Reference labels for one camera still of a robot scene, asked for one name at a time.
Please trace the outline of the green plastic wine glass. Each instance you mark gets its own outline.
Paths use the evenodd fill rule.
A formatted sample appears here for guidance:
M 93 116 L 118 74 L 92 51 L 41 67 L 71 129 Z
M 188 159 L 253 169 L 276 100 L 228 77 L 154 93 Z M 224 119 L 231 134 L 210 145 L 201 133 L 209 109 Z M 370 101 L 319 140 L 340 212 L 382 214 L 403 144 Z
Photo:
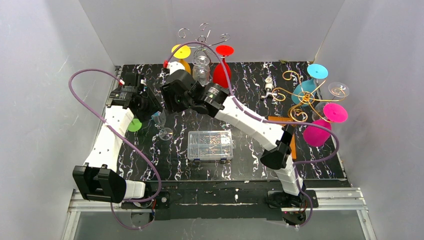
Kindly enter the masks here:
M 128 132 L 137 132 L 142 128 L 142 122 L 138 118 L 134 118 L 128 125 L 127 131 Z

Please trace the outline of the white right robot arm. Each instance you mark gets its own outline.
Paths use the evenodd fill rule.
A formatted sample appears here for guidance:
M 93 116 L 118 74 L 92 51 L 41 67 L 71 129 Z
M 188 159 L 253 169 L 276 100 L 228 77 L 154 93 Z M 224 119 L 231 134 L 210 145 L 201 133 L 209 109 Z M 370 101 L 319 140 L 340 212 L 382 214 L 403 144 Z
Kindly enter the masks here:
M 177 62 L 165 62 L 169 70 L 161 94 L 168 113 L 179 113 L 191 109 L 224 121 L 258 141 L 264 149 L 260 162 L 274 170 L 282 185 L 282 192 L 271 194 L 267 202 L 276 208 L 309 206 L 305 196 L 303 180 L 295 170 L 290 147 L 294 128 L 289 124 L 268 123 L 267 120 L 241 104 L 231 96 L 228 89 L 216 83 L 202 86 Z

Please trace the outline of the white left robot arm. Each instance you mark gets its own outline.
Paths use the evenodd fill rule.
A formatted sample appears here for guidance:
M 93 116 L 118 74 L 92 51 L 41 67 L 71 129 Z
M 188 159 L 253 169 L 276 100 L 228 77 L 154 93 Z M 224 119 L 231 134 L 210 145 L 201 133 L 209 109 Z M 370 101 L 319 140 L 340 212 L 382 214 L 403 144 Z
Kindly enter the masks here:
M 116 77 L 118 87 L 111 91 L 106 101 L 105 114 L 101 115 L 77 95 L 74 97 L 102 122 L 91 153 L 83 165 L 74 167 L 72 176 L 83 199 L 106 203 L 122 201 L 142 203 L 153 200 L 158 193 L 145 197 L 146 184 L 125 180 L 117 173 L 118 156 L 123 143 L 142 152 L 125 138 L 134 119 L 141 123 L 162 110 L 153 91 L 147 87 L 143 74 L 127 73 Z

